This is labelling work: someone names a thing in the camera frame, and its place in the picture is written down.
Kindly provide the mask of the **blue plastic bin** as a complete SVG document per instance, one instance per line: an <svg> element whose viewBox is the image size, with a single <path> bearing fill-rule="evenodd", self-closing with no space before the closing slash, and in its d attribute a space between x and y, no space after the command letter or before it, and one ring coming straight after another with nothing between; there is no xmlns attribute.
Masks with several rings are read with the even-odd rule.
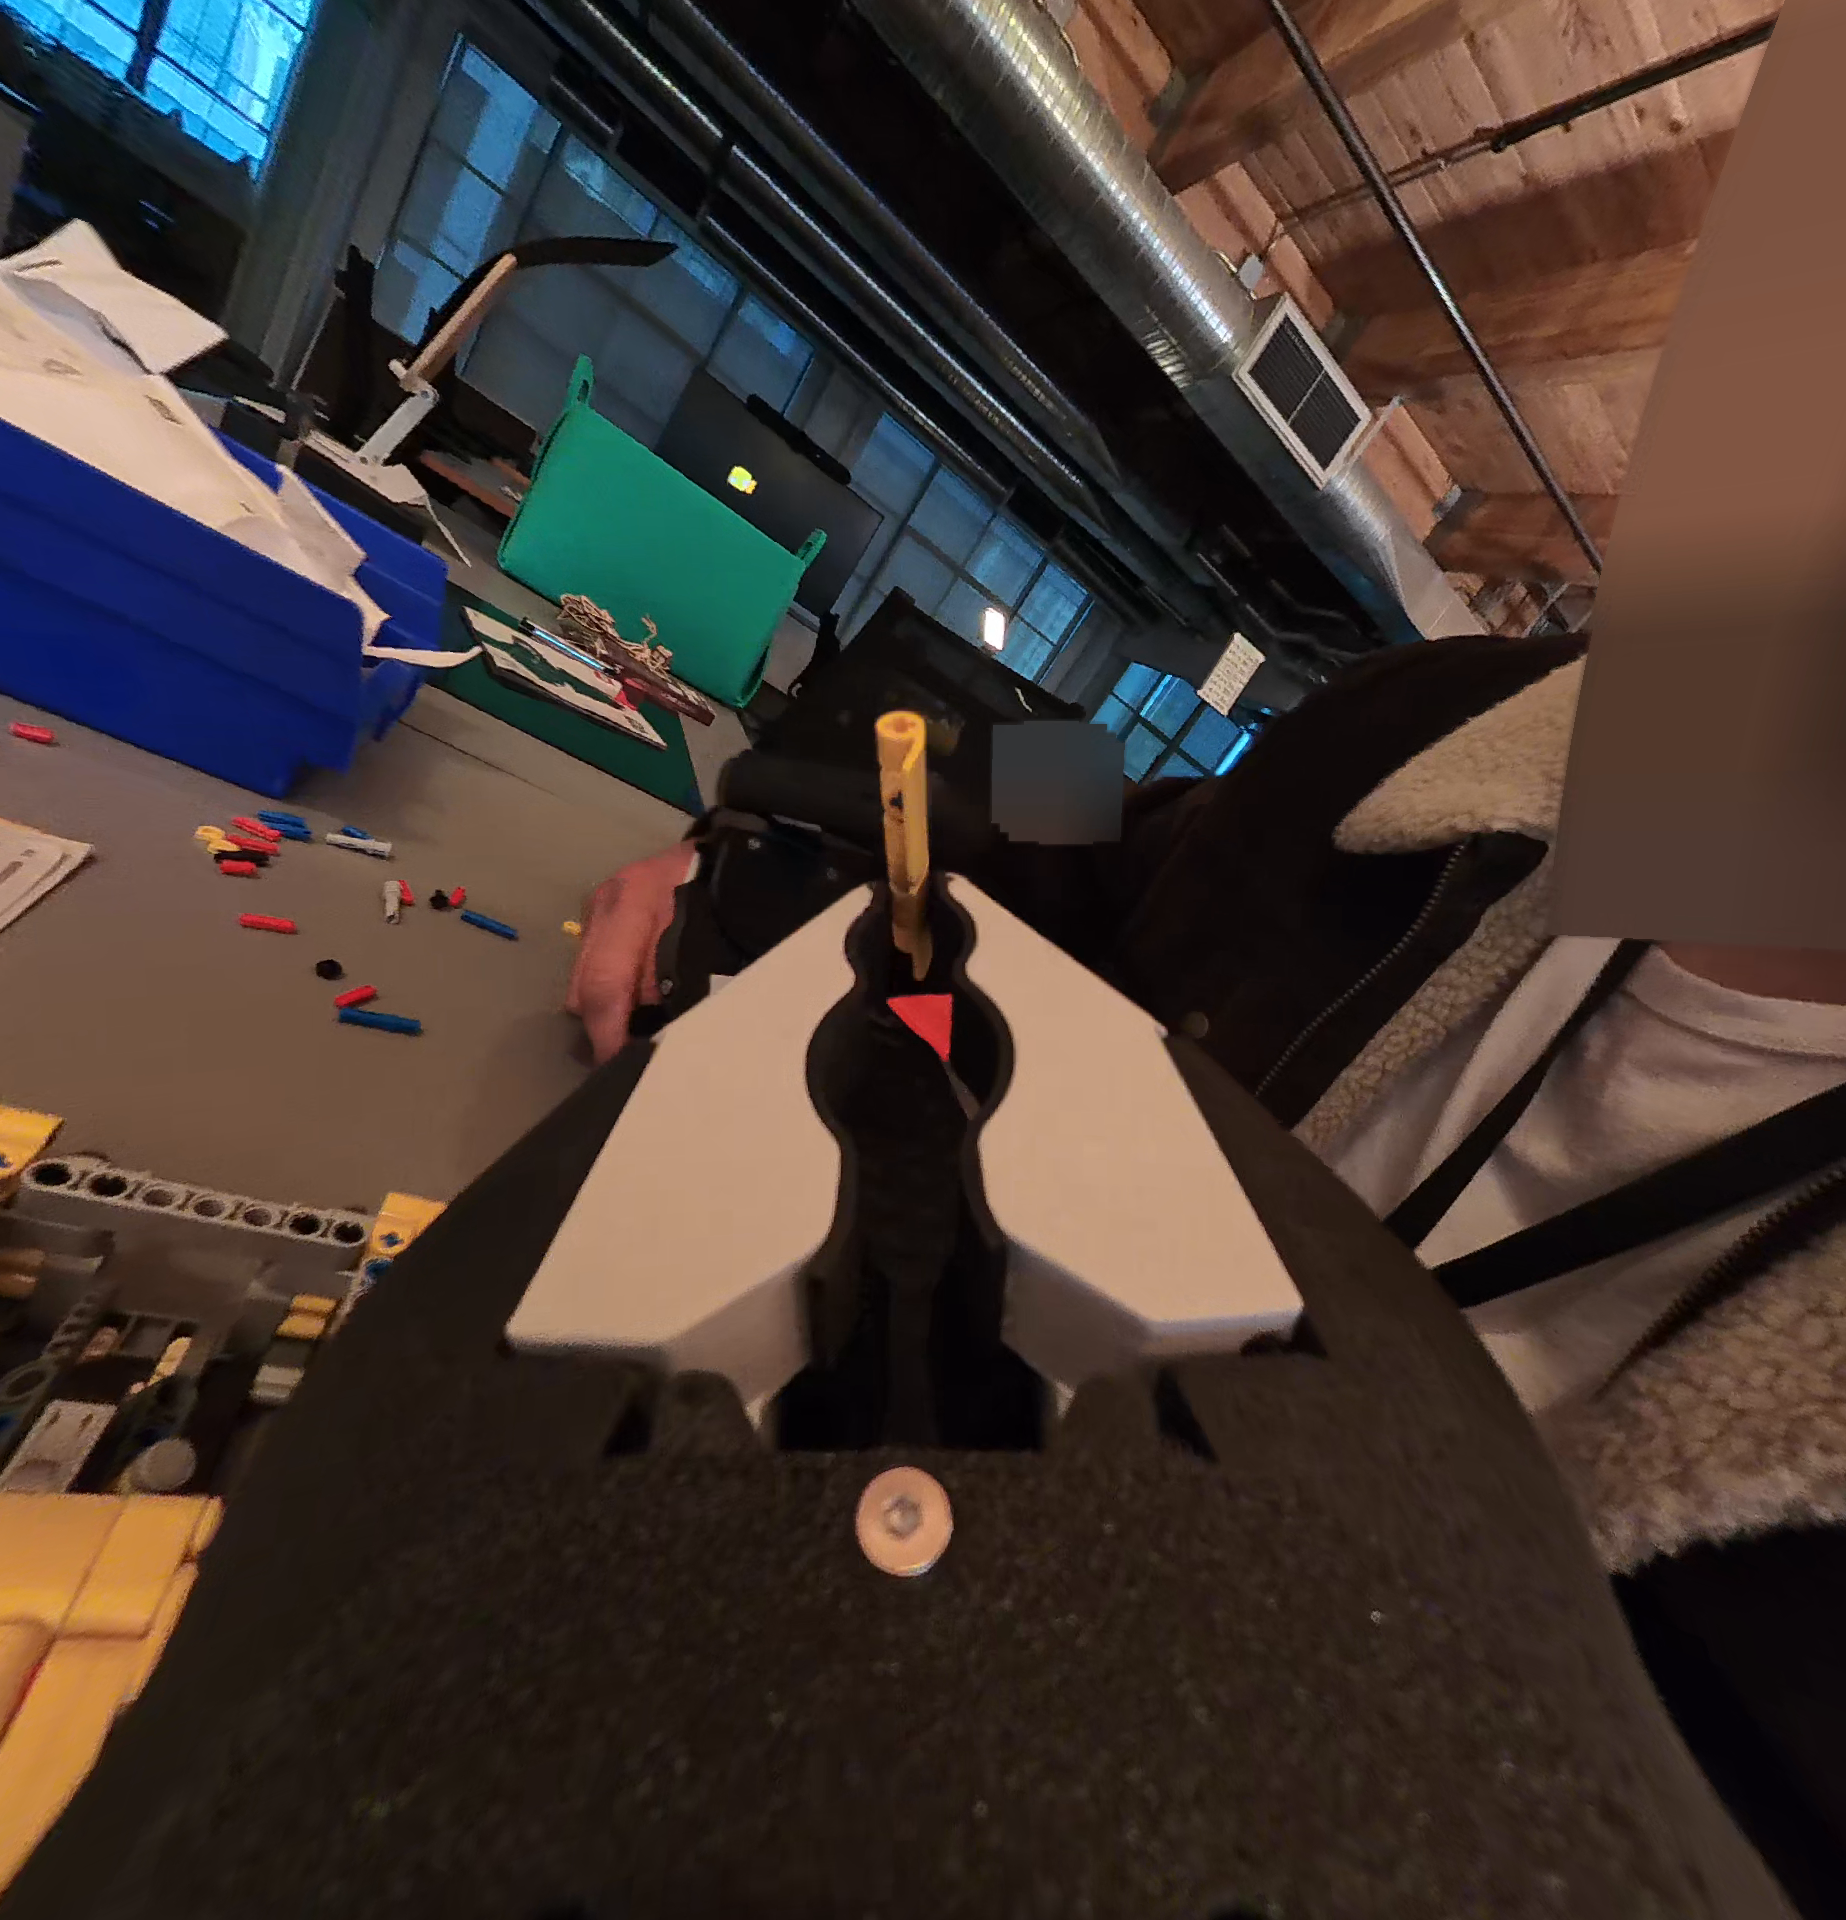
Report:
<svg viewBox="0 0 1846 1920"><path fill-rule="evenodd" d="M345 595L0 420L2 693L286 797L425 679Z"/></svg>

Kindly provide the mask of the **long yellow toy connector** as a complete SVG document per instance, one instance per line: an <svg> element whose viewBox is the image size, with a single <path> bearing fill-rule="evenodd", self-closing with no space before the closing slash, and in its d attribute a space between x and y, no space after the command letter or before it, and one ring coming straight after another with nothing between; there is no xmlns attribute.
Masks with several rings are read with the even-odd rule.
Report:
<svg viewBox="0 0 1846 1920"><path fill-rule="evenodd" d="M877 718L873 743L893 944L909 959L915 984L923 984L932 967L926 722L913 709L889 709Z"/></svg>

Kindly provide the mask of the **white green booklet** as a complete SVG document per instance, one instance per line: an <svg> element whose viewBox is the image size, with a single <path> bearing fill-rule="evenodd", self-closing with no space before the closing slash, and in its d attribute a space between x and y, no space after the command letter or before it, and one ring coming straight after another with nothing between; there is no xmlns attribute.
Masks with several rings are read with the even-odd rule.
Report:
<svg viewBox="0 0 1846 1920"><path fill-rule="evenodd" d="M479 640L487 673L499 683L585 718L617 736L665 750L666 734L630 698L632 688L575 646L479 608L462 608L462 623Z"/></svg>

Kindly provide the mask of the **person's fleece-lined jacket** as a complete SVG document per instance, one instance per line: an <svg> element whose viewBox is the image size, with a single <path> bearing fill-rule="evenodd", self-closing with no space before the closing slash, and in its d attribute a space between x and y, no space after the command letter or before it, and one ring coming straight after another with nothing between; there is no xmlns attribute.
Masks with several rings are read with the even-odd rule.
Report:
<svg viewBox="0 0 1846 1920"><path fill-rule="evenodd" d="M1164 755L1108 968L1462 1302L1728 1811L1846 1916L1846 958L1552 930L1581 686L1449 638Z"/></svg>

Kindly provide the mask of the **green plastic bin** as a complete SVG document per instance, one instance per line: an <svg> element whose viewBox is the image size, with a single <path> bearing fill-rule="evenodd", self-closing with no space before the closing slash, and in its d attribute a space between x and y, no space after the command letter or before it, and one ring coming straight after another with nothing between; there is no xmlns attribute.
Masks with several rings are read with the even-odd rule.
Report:
<svg viewBox="0 0 1846 1920"><path fill-rule="evenodd" d="M627 638L655 622L677 679L749 707L826 528L783 545L604 420L594 384L594 364L576 358L497 566L545 600L589 600Z"/></svg>

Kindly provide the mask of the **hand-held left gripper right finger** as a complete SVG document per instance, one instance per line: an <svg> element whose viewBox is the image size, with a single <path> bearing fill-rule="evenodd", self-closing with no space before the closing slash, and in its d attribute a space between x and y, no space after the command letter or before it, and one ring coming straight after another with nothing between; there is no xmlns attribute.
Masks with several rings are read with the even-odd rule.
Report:
<svg viewBox="0 0 1846 1920"><path fill-rule="evenodd" d="M975 1148L1004 1343L1066 1406L1089 1380L1288 1340L1300 1289L1164 1028L972 878L943 899L1001 1022Z"/></svg>

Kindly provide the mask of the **white air vent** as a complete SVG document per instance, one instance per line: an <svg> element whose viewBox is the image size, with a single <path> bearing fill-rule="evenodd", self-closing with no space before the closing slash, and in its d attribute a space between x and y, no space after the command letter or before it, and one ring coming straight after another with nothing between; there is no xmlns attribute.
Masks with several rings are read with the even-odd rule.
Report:
<svg viewBox="0 0 1846 1920"><path fill-rule="evenodd" d="M1371 407L1291 294L1259 305L1230 382L1291 458L1326 488L1365 447Z"/></svg>

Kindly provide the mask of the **black ceiling pipe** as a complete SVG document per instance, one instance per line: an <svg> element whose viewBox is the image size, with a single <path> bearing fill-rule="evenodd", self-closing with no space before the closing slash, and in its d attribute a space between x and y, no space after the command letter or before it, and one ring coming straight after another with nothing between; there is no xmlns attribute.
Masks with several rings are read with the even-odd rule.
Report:
<svg viewBox="0 0 1846 1920"><path fill-rule="evenodd" d="M1296 69L1300 71L1301 79L1315 94L1318 106L1326 110L1326 120L1330 121L1332 131L1340 139L1340 144L1342 144L1346 155L1350 158L1350 163L1356 164L1360 178L1369 187L1371 197L1374 197L1377 205L1380 208L1388 227L1392 227L1392 232L1395 233L1400 245L1405 248L1407 257L1415 265L1415 271L1419 274L1419 279L1425 280L1425 286L1431 289L1434 303L1439 305L1439 312L1449 323L1459 345L1462 347L1464 358L1469 359L1472 369L1476 370L1482 385L1485 387L1491 403L1494 405L1497 414L1503 418L1505 427L1510 428L1511 438L1515 440L1519 450L1531 465L1535 477L1539 479L1541 491L1549 495L1552 506L1563 517L1568 533L1573 539L1576 548L1583 553L1583 559L1589 566L1592 575L1595 581L1599 581L1607 572L1607 559L1603 559L1602 545L1592 536L1583 514L1578 511L1571 497L1563 488L1555 467L1549 462L1549 457L1541 450L1529 420L1525 418L1523 408L1513 401L1505 376L1498 372L1483 340L1474 329L1474 323L1469 322L1467 312L1462 310L1455 294L1452 292L1449 282L1446 280L1432 252L1428 252L1423 235L1419 233L1419 229L1415 227L1415 220L1412 219L1405 203L1400 202L1400 190L1394 187L1388 172L1380 166L1380 160L1374 153L1374 148L1371 145L1361 123L1350 113L1346 98L1340 94L1335 84L1327 76L1326 63L1321 61L1310 39L1304 33L1300 24L1296 20L1296 12L1291 12L1291 5L1285 1L1265 1L1265 10L1269 12L1271 28L1276 30L1285 49L1291 53Z"/></svg>

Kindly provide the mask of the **scattered small toy pins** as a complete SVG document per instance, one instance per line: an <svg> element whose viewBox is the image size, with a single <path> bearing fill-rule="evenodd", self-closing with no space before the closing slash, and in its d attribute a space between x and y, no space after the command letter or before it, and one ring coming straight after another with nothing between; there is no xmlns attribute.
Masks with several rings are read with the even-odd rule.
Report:
<svg viewBox="0 0 1846 1920"><path fill-rule="evenodd" d="M95 849L0 934L0 1047L343 1070L557 1060L562 930L632 837L617 781L425 693L288 803L311 841L222 875L196 827L259 798L120 742L0 729L0 819Z"/></svg>

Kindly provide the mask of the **small wooden model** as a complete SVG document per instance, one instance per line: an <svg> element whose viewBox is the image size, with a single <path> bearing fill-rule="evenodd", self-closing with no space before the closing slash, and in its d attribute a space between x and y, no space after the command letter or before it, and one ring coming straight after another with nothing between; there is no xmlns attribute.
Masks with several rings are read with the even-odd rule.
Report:
<svg viewBox="0 0 1846 1920"><path fill-rule="evenodd" d="M645 637L624 637L604 607L575 594L564 595L555 608L555 634L576 653L597 659L636 700L709 725L716 705L674 673L671 650L660 644L655 618L645 614L643 626Z"/></svg>

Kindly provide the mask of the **silver ventilation duct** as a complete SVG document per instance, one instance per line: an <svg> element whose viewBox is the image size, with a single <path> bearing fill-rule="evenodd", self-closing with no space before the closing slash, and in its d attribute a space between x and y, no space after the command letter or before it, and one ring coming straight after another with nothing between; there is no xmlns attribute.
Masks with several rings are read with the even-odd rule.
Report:
<svg viewBox="0 0 1846 1920"><path fill-rule="evenodd" d="M1318 488L1238 392L1230 370L1261 301L1175 203L1042 5L870 1L858 10L1230 462L1392 637L1485 631L1369 473L1365 450Z"/></svg>

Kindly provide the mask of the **dark green mat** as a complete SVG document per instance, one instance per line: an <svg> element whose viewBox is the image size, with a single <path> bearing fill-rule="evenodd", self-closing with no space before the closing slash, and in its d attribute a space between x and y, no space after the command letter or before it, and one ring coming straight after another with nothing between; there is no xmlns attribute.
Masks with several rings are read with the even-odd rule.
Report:
<svg viewBox="0 0 1846 1920"><path fill-rule="evenodd" d="M617 736L585 718L512 689L485 670L479 640L465 631L458 611L479 608L514 626L529 622L506 614L455 585L446 588L446 607L449 612L441 623L446 646L465 653L465 659L431 675L440 689L582 765L598 769L613 779L621 779L656 800L669 803L686 813L701 811L696 767L679 715L630 697L669 738L665 750L655 750L653 746ZM534 623L529 626L538 634L552 637L546 630L540 630Z"/></svg>

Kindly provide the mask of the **black-headed desk lamp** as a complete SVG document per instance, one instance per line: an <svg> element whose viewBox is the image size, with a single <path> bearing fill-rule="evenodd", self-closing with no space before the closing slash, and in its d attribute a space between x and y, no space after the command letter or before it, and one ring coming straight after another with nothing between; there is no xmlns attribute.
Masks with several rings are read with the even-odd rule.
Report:
<svg viewBox="0 0 1846 1920"><path fill-rule="evenodd" d="M356 450L343 447L331 433L321 433L313 438L316 453L332 465L348 483L360 488L370 506L398 511L425 508L428 493L407 467L398 465L396 457L440 407L441 374L455 365L458 347L476 331L508 282L527 269L549 268L647 269L666 262L676 251L676 241L641 235L553 235L512 241L457 286L409 359L388 364L398 403L386 420Z"/></svg>

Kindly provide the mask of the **instruction booklet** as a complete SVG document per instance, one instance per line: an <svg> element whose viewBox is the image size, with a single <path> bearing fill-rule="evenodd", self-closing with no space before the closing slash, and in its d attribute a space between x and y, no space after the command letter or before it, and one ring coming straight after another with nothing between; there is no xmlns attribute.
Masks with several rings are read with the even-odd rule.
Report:
<svg viewBox="0 0 1846 1920"><path fill-rule="evenodd" d="M93 855L89 841L0 819L0 934Z"/></svg>

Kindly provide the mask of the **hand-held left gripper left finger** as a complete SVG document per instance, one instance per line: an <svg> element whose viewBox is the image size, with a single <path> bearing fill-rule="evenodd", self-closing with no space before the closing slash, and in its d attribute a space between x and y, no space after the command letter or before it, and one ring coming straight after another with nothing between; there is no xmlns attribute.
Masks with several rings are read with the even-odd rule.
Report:
<svg viewBox="0 0 1846 1920"><path fill-rule="evenodd" d="M663 1031L506 1321L512 1352L716 1376L753 1420L810 1362L803 1282L842 1154L808 1055L858 984L870 902L842 894Z"/></svg>

